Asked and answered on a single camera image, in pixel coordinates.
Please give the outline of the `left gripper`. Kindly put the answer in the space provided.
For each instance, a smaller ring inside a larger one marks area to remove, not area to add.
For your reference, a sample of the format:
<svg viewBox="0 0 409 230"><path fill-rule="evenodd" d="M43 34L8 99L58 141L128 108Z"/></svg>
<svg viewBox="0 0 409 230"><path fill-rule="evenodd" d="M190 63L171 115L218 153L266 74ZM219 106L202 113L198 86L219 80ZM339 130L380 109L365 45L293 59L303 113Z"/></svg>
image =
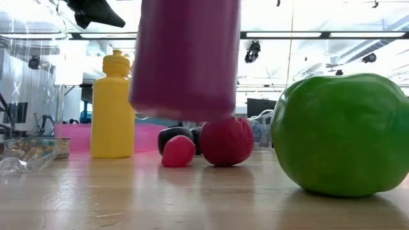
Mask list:
<svg viewBox="0 0 409 230"><path fill-rule="evenodd" d="M86 29L91 22L124 27L125 21L114 12L106 0L65 0L74 12L76 24Z"/></svg>

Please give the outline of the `magenta squeeze bottle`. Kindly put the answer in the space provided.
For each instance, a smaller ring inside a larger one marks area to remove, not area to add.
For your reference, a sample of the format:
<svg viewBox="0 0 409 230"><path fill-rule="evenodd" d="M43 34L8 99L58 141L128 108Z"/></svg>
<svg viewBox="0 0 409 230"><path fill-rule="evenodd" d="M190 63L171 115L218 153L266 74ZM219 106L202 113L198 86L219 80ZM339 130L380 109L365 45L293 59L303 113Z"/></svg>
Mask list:
<svg viewBox="0 0 409 230"><path fill-rule="evenodd" d="M241 0L142 0L130 103L184 121L236 107Z"/></svg>

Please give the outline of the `yellow squeeze bottle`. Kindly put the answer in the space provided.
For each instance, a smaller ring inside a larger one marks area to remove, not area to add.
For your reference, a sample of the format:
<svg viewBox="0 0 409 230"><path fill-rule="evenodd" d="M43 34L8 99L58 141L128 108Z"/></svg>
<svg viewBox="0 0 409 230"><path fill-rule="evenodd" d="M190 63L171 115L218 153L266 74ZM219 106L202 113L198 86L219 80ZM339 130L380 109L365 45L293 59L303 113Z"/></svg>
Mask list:
<svg viewBox="0 0 409 230"><path fill-rule="evenodd" d="M134 154L135 112L128 102L130 61L120 50L103 58L105 77L93 83L90 154L128 158Z"/></svg>

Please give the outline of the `clear bottle white cap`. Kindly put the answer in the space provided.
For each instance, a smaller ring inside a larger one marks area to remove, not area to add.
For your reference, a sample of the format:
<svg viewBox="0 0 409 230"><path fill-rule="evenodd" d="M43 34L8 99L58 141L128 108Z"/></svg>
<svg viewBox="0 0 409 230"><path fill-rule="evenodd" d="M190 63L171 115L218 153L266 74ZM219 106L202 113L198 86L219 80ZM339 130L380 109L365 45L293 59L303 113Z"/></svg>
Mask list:
<svg viewBox="0 0 409 230"><path fill-rule="evenodd" d="M57 0L0 0L0 176L58 155L68 39Z"/></svg>

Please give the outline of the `dark purple toy plum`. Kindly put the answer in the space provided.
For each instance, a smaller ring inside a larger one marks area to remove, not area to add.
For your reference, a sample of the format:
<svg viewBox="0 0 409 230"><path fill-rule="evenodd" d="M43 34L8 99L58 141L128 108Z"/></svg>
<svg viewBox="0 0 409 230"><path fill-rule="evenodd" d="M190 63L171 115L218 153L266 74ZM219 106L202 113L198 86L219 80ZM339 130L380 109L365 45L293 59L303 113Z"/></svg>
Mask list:
<svg viewBox="0 0 409 230"><path fill-rule="evenodd" d="M158 152L160 155L163 155L164 152L164 147L168 140L172 139L173 137L176 137L177 135L183 135L185 137L188 137L191 141L194 141L194 136L192 135L192 132L182 126L175 126L171 128L167 128L164 130L161 130L158 134Z"/></svg>

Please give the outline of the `blue label tin can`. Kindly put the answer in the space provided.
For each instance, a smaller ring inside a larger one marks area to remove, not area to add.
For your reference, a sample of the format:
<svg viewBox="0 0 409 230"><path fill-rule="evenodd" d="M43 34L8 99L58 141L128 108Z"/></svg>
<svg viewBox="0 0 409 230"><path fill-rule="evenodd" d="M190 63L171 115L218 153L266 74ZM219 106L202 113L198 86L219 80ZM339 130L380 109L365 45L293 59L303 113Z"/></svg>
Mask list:
<svg viewBox="0 0 409 230"><path fill-rule="evenodd" d="M55 155L55 159L68 158L70 154L70 137L51 138L48 141L47 149Z"/></svg>
<svg viewBox="0 0 409 230"><path fill-rule="evenodd" d="M261 124L256 120L251 120L252 131L254 136L254 143L259 144L261 142Z"/></svg>

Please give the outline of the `pink plastic tray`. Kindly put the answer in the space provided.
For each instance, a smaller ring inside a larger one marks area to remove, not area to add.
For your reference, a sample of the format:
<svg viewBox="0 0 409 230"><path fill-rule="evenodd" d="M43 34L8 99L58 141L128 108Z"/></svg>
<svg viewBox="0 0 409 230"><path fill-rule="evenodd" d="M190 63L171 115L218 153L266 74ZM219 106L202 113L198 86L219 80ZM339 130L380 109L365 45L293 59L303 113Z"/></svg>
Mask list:
<svg viewBox="0 0 409 230"><path fill-rule="evenodd" d="M134 151L155 151L157 149L157 137L165 126L136 123L135 124L135 147ZM61 136L70 138L71 152L89 152L91 124L62 124Z"/></svg>

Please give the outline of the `small red toy strawberry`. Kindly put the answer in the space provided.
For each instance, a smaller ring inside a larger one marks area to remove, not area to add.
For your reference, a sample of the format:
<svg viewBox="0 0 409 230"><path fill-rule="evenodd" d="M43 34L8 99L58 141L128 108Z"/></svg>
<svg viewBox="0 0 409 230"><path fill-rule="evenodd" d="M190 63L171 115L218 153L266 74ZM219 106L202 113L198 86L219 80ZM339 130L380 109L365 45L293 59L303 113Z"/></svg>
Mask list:
<svg viewBox="0 0 409 230"><path fill-rule="evenodd" d="M164 167L186 167L195 153L195 144L188 137L177 135L166 142L161 163Z"/></svg>

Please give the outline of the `large red toy strawberry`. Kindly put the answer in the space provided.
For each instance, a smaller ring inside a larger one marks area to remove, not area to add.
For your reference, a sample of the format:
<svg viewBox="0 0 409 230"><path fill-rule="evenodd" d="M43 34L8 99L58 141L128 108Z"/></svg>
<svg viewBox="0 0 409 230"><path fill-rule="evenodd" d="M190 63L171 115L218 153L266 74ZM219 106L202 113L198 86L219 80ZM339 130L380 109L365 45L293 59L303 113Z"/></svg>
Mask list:
<svg viewBox="0 0 409 230"><path fill-rule="evenodd" d="M254 148L250 121L230 117L203 125L199 146L208 163L232 166L247 160Z"/></svg>

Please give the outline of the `black computer monitor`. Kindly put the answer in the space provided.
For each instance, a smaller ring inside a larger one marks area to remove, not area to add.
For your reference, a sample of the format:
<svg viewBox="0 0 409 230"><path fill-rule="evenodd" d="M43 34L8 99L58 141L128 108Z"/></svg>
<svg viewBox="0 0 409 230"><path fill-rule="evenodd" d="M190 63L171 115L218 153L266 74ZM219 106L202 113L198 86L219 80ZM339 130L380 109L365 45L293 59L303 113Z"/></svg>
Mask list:
<svg viewBox="0 0 409 230"><path fill-rule="evenodd" d="M267 109L273 110L276 105L275 100L267 99L256 99L248 98L247 99L247 117L258 116L260 113Z"/></svg>

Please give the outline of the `clear plastic bin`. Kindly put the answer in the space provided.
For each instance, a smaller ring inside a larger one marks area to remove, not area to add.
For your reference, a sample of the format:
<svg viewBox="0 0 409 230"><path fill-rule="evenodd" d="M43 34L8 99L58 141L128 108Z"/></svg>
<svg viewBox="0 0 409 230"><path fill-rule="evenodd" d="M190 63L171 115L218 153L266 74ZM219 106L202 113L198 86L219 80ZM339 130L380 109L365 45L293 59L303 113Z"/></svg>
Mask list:
<svg viewBox="0 0 409 230"><path fill-rule="evenodd" d="M249 121L256 120L261 124L261 142L259 144L254 143L256 150L263 150L267 148L273 148L272 136L271 136L271 124L274 111L267 109L260 113L258 116L249 118Z"/></svg>

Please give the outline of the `black overhead light bar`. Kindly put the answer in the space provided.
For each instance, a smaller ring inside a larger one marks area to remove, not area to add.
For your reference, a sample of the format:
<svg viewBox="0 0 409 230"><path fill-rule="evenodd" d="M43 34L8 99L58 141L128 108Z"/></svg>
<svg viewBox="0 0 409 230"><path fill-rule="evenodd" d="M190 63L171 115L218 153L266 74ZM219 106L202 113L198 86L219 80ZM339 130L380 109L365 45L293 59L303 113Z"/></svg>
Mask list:
<svg viewBox="0 0 409 230"><path fill-rule="evenodd" d="M70 33L69 40L134 40L137 33ZM409 31L241 31L241 40L409 40Z"/></svg>

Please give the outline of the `green toy apple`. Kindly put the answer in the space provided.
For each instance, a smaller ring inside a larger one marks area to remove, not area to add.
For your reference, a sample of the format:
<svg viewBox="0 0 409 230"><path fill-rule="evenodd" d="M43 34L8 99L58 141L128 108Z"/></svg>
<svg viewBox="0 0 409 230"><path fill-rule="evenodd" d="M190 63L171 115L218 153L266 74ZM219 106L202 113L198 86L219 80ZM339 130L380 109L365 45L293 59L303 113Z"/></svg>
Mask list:
<svg viewBox="0 0 409 230"><path fill-rule="evenodd" d="M277 101L271 133L282 170L311 192L370 196L409 174L409 98L375 73L293 83Z"/></svg>

